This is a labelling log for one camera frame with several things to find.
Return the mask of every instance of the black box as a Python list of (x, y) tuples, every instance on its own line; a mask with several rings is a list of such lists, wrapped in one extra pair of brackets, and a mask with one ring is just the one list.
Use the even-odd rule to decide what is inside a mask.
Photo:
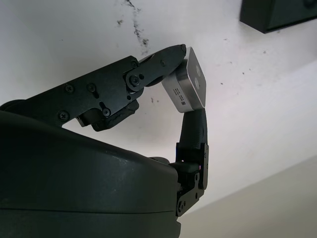
[(267, 33), (317, 18), (317, 0), (243, 0), (240, 21)]

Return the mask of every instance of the bolt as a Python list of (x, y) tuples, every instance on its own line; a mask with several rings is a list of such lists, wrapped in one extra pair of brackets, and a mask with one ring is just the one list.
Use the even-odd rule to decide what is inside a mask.
[(134, 87), (136, 87), (136, 86), (138, 86), (140, 84), (140, 80), (139, 80), (139, 78), (137, 76), (133, 75), (133, 76), (130, 77), (130, 83)]
[(69, 93), (69, 94), (74, 92), (74, 86), (71, 84), (66, 84), (64, 89), (65, 89), (66, 93)]
[(60, 111), (58, 113), (58, 118), (60, 121), (68, 121), (69, 120), (69, 114), (67, 111)]
[(103, 109), (103, 115), (105, 117), (109, 117), (110, 116), (110, 110), (108, 108)]
[(87, 90), (88, 90), (89, 92), (93, 93), (93, 92), (95, 92), (95, 90), (96, 90), (96, 86), (95, 86), (93, 83), (89, 83), (89, 84), (87, 85)]
[(131, 61), (131, 66), (132, 68), (136, 68), (138, 66), (138, 63), (135, 60), (133, 60)]

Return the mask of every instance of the black stain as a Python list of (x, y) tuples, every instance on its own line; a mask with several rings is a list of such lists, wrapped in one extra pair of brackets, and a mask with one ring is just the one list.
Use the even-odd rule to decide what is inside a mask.
[(118, 27), (120, 27), (122, 23), (123, 23), (123, 20), (117, 20)]
[(135, 8), (135, 6), (132, 4), (130, 0), (125, 0), (125, 2), (128, 6)]
[(142, 48), (142, 55), (146, 55), (149, 52), (149, 39), (142, 36), (143, 29), (140, 29), (138, 15), (142, 11), (140, 8), (136, 8), (135, 5), (130, 0), (125, 0), (125, 4), (133, 9), (133, 27), (134, 35), (136, 35), (140, 46)]
[(142, 44), (143, 44), (145, 47), (148, 47), (148, 45), (149, 45), (149, 39), (143, 39), (143, 40), (142, 40)]

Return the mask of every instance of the black bracket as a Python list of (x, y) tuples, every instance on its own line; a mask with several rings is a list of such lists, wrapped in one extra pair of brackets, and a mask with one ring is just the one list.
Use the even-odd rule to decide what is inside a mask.
[(176, 162), (170, 164), (178, 173), (176, 216), (183, 215), (204, 194), (208, 184), (209, 146), (205, 109), (184, 114)]
[(185, 55), (186, 46), (176, 45), (141, 62), (129, 56), (2, 108), (55, 126), (76, 118), (82, 126), (92, 125), (95, 131), (109, 129), (134, 114), (144, 87), (171, 74)]

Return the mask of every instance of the screw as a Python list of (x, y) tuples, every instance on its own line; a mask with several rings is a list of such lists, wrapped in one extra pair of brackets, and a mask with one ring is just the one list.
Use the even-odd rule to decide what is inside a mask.
[(108, 108), (103, 109), (103, 115), (105, 117), (109, 117), (110, 116), (110, 110)]
[(89, 84), (87, 85), (87, 90), (88, 90), (89, 92), (93, 93), (93, 92), (95, 92), (95, 90), (96, 90), (96, 86), (95, 86), (93, 83), (89, 83)]
[(68, 121), (69, 120), (69, 114), (67, 111), (60, 111), (58, 113), (58, 118), (60, 121)]
[(134, 87), (136, 87), (136, 86), (138, 86), (140, 84), (140, 80), (139, 80), (139, 78), (137, 76), (133, 75), (133, 76), (130, 77), (130, 83)]
[(65, 89), (66, 93), (69, 93), (69, 94), (74, 92), (74, 86), (71, 84), (66, 84), (64, 89)]
[(136, 68), (138, 66), (138, 63), (136, 63), (135, 60), (131, 61), (132, 68)]

